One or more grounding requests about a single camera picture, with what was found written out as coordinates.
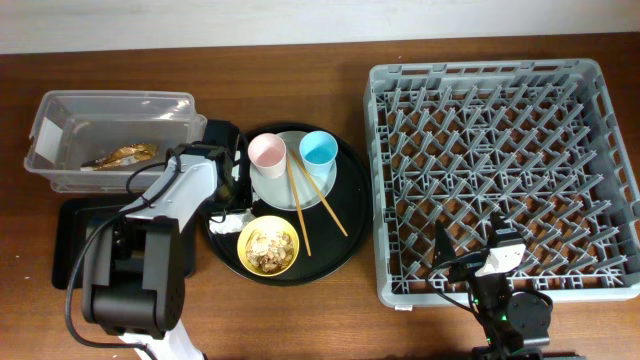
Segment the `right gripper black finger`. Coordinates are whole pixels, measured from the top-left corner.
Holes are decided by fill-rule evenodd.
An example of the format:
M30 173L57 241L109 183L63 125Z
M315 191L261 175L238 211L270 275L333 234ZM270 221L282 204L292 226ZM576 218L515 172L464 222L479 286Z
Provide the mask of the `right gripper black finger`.
M499 245L508 238L510 227L503 221L502 217L494 212L490 215L491 233L489 235L489 245Z
M434 268L443 266L456 258L449 234L440 220L435 223L434 255L432 265Z

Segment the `gold foil wrapper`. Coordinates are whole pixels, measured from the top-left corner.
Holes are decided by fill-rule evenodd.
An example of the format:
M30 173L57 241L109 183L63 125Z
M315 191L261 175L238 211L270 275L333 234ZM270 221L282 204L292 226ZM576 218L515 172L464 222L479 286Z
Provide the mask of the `gold foil wrapper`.
M150 143L128 145L104 157L88 161L81 165L81 171L100 171L134 165L152 159L158 146Z

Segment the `yellow bowl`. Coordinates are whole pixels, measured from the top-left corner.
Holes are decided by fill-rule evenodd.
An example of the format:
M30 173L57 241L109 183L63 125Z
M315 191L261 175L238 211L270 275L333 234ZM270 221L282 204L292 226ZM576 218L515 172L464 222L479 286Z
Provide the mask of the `yellow bowl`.
M266 274L259 268L254 267L246 258L245 246L252 232L258 230L264 233L282 231L289 234L294 244L294 257L292 263L282 271ZM261 216L251 221L240 233L237 241L237 254L241 264L252 274L261 277L275 277L289 270L297 259L300 250L300 240L295 228L285 219L277 216Z

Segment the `food scraps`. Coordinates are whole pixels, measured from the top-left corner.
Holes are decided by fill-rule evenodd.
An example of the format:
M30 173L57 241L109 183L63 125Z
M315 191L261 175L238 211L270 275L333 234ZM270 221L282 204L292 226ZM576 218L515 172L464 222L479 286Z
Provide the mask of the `food scraps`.
M292 238L282 231L264 233L255 230L249 236L245 249L247 260L266 274L284 270L294 257Z

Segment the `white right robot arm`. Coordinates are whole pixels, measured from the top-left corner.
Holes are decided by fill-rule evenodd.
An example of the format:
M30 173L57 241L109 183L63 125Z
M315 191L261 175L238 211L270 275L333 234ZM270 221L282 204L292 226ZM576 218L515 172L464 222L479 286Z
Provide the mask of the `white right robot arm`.
M473 359L541 359L550 343L552 299L537 290L513 290L507 275L522 262L524 237L496 213L490 215L487 245L456 255L447 230L435 223L434 271L446 270L451 283L467 284L470 312L481 325L487 344L471 350Z

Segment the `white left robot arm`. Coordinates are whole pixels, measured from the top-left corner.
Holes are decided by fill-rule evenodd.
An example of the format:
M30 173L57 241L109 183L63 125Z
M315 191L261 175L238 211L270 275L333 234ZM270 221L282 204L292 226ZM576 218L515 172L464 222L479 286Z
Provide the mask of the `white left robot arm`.
M201 139L167 151L160 177L132 203L88 226L72 267L65 323L80 344L133 349L142 359L203 359L181 314L182 232L201 211L228 218L248 193L248 141L210 120Z

